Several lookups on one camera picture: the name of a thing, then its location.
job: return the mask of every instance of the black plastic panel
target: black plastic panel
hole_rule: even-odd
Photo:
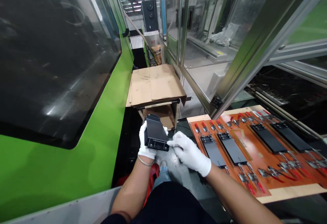
[[[220,141],[224,145],[226,151],[228,152],[230,158],[232,159],[234,164],[238,163],[246,163],[247,160],[244,154],[239,149],[238,145],[234,141],[231,135],[227,133],[219,134],[218,135]]]
[[[225,160],[222,157],[215,141],[211,141],[210,137],[201,138],[205,150],[211,161],[218,167],[226,166]]]
[[[250,125],[250,127],[273,153],[287,151],[286,148],[263,125]]]
[[[144,144],[148,148],[169,151],[167,144],[168,136],[162,126],[160,117],[155,114],[149,114],[145,118],[147,127],[144,131]]]
[[[285,123],[278,123],[272,127],[298,151],[311,150],[312,148],[297,134],[292,131]]]

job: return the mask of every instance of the jeans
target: jeans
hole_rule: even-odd
[[[168,170],[161,170],[159,177],[157,179],[155,179],[155,181],[154,181],[152,191],[155,187],[159,186],[161,183],[163,183],[165,181],[171,181],[169,174],[168,174]]]

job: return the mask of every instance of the green machine panel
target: green machine panel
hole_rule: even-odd
[[[0,222],[111,188],[134,58],[106,0],[4,1]]]

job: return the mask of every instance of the glass panel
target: glass panel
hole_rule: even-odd
[[[160,6],[161,6],[161,0],[156,0],[159,34],[163,37],[163,35],[162,35],[162,14],[161,14]]]
[[[0,133],[71,149],[121,53],[110,7],[2,1]]]
[[[167,12],[167,45],[168,49],[175,56],[177,55],[178,47],[178,19],[179,0],[166,0]]]
[[[324,38],[327,38],[327,0],[321,0],[316,5],[304,22],[289,37],[287,44],[298,44]]]
[[[190,0],[184,67],[211,100],[266,0]]]
[[[327,70],[327,56],[323,55],[320,57],[310,58],[306,60],[301,60],[299,62],[306,63],[310,66],[315,66],[324,70]]]

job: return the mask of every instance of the machine window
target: machine window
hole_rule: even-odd
[[[1,1],[0,133],[74,148],[121,54],[110,6]]]

